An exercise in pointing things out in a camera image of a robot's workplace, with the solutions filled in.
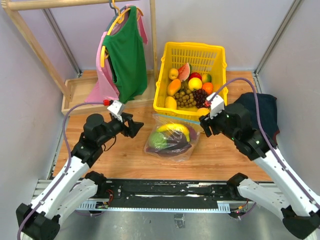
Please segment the yellow banana toy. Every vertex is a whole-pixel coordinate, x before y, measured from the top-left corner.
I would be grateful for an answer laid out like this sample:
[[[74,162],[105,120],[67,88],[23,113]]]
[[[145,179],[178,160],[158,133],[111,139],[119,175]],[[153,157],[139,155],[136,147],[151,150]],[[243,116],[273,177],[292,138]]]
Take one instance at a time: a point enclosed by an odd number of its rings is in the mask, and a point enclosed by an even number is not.
[[[182,124],[179,124],[179,123],[168,123],[168,124],[164,124],[160,127],[158,127],[156,129],[156,131],[158,133],[160,132],[166,132],[166,131],[174,131],[174,132],[181,132],[184,134],[186,140],[188,142],[190,142],[190,131],[189,129],[185,126],[185,125],[182,125]]]

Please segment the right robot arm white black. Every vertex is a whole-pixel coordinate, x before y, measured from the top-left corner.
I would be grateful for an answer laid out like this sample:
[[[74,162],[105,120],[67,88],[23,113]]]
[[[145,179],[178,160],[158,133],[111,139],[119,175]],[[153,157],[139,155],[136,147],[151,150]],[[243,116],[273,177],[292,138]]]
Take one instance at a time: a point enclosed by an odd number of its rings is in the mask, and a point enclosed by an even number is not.
[[[252,127],[250,112],[243,105],[207,102],[205,106],[210,112],[199,119],[205,134],[223,134],[231,139],[237,150],[263,169],[282,193],[278,195],[237,173],[227,182],[227,196],[254,201],[276,215],[296,238],[306,239],[320,226],[319,195],[295,173],[265,132]]]

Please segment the green cabbage toy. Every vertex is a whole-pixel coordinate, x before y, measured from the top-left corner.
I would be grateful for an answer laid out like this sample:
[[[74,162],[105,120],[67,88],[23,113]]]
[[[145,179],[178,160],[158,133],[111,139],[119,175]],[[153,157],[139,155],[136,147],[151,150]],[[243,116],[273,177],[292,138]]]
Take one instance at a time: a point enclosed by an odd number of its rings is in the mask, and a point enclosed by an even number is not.
[[[165,149],[168,146],[167,136],[163,132],[155,131],[149,136],[148,144],[154,149]]]

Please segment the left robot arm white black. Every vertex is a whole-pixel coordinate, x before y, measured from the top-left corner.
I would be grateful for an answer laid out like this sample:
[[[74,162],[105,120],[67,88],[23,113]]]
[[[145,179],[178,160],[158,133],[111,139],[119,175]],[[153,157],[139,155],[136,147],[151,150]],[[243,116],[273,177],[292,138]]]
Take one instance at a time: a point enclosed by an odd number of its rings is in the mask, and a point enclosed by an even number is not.
[[[82,181],[79,178],[106,151],[105,144],[118,134],[134,138],[144,123],[133,120],[132,114],[122,113],[105,122],[101,114],[87,117],[78,143],[58,175],[46,189],[28,205],[16,209],[19,225],[17,239],[53,240],[66,219],[87,199],[101,198],[107,193],[103,174],[90,172]]]

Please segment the purple eggplant toy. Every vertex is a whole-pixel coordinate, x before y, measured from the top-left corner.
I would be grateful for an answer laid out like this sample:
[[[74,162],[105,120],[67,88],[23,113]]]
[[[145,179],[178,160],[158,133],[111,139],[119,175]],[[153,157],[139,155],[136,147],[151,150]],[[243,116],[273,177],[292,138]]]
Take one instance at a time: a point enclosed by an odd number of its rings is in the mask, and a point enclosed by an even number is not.
[[[192,147],[198,143],[199,132],[192,126],[185,124],[190,133],[190,142],[186,140],[185,135],[180,131],[164,131],[167,136],[167,147],[164,149],[155,149],[149,146],[149,138],[144,147],[144,151],[148,154],[155,155],[162,158],[173,158],[182,156],[189,152]]]

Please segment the clear zip top bag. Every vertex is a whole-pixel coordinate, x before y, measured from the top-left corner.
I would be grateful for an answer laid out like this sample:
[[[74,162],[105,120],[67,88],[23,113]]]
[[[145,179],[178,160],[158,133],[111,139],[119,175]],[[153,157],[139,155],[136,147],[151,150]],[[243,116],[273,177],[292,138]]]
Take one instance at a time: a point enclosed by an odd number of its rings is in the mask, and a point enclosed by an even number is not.
[[[165,160],[187,161],[203,131],[200,123],[179,117],[154,114],[155,126],[152,129],[144,152]]]

